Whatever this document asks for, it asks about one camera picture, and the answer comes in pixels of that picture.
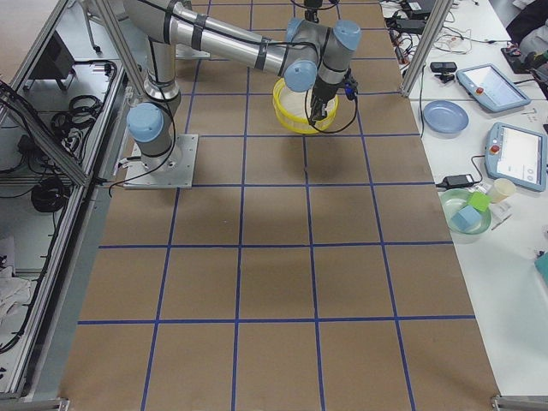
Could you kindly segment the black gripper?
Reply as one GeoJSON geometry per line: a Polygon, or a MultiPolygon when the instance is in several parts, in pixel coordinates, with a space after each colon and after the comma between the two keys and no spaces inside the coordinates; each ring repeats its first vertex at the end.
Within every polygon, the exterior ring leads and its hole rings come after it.
{"type": "Polygon", "coordinates": [[[347,99],[353,101],[357,98],[357,87],[358,82],[353,77],[351,70],[347,70],[343,78],[334,83],[327,82],[318,76],[313,85],[311,99],[312,125],[326,118],[326,106],[336,96],[339,89],[343,89],[347,99]]]}

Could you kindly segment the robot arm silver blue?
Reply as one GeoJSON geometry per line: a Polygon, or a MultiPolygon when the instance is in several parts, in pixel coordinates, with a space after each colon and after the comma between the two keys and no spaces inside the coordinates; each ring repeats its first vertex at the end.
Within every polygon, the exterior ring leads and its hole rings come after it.
{"type": "Polygon", "coordinates": [[[175,114],[181,92],[175,81],[176,46],[209,52],[249,68],[276,74],[293,92],[310,92],[307,122],[315,126],[328,115],[339,90],[357,99],[350,63],[361,39],[360,27],[339,20],[334,27],[293,18],[285,39],[275,41],[187,8],[181,1],[126,1],[125,11],[146,35],[146,96],[167,104],[175,114]]]}

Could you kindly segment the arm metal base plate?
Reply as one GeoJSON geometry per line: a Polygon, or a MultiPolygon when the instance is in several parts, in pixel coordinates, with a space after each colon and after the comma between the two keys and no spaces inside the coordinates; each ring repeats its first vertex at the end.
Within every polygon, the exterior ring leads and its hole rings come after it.
{"type": "Polygon", "coordinates": [[[160,189],[191,188],[198,151],[197,134],[178,134],[175,148],[158,158],[142,156],[137,143],[132,155],[139,159],[128,164],[125,188],[160,189]]]}
{"type": "Polygon", "coordinates": [[[198,51],[191,46],[177,44],[176,45],[176,59],[177,60],[197,60],[197,59],[209,59],[211,54],[206,51],[198,51]]]}

